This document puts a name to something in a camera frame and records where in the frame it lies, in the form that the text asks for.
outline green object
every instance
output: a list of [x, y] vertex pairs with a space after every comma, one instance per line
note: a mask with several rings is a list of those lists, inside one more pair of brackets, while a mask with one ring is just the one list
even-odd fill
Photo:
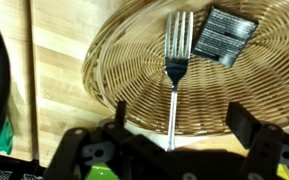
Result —
[[6, 117], [5, 124], [0, 134], [0, 152], [4, 151], [10, 155], [12, 152], [14, 132], [9, 118]]
[[118, 177], [105, 164], [92, 166], [91, 173], [86, 180], [118, 180]]

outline black packet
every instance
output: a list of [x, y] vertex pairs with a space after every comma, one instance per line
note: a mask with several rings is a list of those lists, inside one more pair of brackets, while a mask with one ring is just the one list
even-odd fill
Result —
[[252, 18], [212, 6], [191, 53], [232, 67], [257, 26]]

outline fork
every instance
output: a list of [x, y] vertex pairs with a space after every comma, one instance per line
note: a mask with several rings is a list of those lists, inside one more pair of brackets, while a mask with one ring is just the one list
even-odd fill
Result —
[[[180, 16], [182, 17], [180, 35], [178, 42], [178, 31]], [[172, 13], [167, 16], [166, 35], [165, 35], [165, 73], [172, 80], [172, 95], [171, 95], [171, 108], [168, 126], [168, 145], [166, 151], [172, 151], [175, 148], [175, 119], [176, 119], [176, 106], [177, 106], [177, 86], [179, 81], [184, 77], [187, 71], [188, 60], [190, 59], [190, 51], [193, 35], [193, 12], [189, 13], [187, 31], [186, 25], [186, 12], [177, 12], [173, 42], [171, 45], [171, 29], [172, 29]]]

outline woven basket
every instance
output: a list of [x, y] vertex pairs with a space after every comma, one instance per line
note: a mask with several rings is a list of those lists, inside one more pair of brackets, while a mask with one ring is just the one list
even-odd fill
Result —
[[128, 1], [103, 26], [83, 67], [86, 91], [115, 110], [128, 102], [129, 123], [167, 133], [171, 81], [164, 73], [164, 36], [170, 11], [193, 11], [194, 33], [210, 5], [259, 21], [232, 68], [192, 56], [178, 89], [177, 135], [228, 133], [230, 101], [255, 117], [289, 125], [289, 1]]

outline fork tines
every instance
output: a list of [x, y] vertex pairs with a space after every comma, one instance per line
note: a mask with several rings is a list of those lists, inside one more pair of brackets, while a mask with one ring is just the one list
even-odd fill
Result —
[[[178, 44], [178, 28], [181, 21], [180, 29], [180, 39]], [[170, 12], [167, 16], [167, 25], [166, 25], [166, 36], [165, 36], [165, 57], [168, 58], [190, 58], [192, 35], [193, 35], [193, 12], [189, 12], [188, 23], [186, 28], [186, 12], [176, 12], [175, 25], [173, 32], [173, 42], [171, 45], [171, 34], [172, 34], [172, 13]]]

